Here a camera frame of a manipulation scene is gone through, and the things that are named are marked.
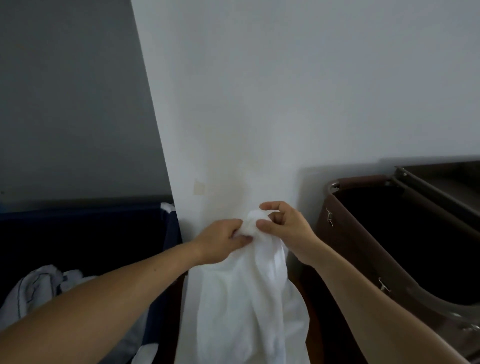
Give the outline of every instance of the person's left hand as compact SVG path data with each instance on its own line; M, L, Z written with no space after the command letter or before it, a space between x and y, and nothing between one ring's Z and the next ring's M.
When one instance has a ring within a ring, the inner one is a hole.
M242 223L240 219L219 220L203 230L192 241L192 246L199 256L198 265L220 263L230 253L251 243L253 240L251 236L232 238Z

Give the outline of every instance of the hand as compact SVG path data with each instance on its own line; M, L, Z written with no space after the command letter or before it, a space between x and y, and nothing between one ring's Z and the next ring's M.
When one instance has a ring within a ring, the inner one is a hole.
M272 221L258 220L257 228L282 239L303 264L312 265L313 253L322 241L315 235L303 215L283 201L264 202L260 209L279 212L268 215Z
M243 221L239 219L215 221L192 242L199 256L198 265L215 264L224 261L230 253L252 242L251 236L237 236L233 233L240 229Z

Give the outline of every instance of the finger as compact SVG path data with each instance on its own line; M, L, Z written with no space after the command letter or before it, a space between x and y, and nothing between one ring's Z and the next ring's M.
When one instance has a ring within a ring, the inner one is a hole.
M272 212L268 217L272 220L275 224L283 225L283 216L284 214L281 212Z
M240 226L243 224L243 220L239 218L233 218L230 220L223 220L223 225L227 228L227 230L233 233L235 230L240 229Z
M258 220L257 228L262 232L281 238L280 235L282 234L282 229L284 229L285 227L277 225L274 222L268 220Z
M287 211L292 210L293 207L284 201L271 201L260 204L260 209L264 211L278 210L280 212L286 213Z
M231 240L232 251L243 248L244 246L250 244L253 241L251 236L237 236Z

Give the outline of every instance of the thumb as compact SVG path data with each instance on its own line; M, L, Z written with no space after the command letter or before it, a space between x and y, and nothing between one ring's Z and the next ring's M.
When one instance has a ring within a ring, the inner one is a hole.
M240 235L231 240L232 251L243 248L253 241L253 237Z
M274 235L280 238L280 235L282 235L283 226L277 225L274 222L268 220L258 220L257 228L261 232L265 232L267 234Z

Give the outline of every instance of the person's right hand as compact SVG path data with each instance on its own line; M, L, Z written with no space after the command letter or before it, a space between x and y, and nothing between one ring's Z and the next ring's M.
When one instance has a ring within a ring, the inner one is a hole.
M282 239L303 264L312 265L312 253L322 241L315 235L303 215L283 201L264 202L260 209L279 212L268 215L272 221L258 220L257 228Z

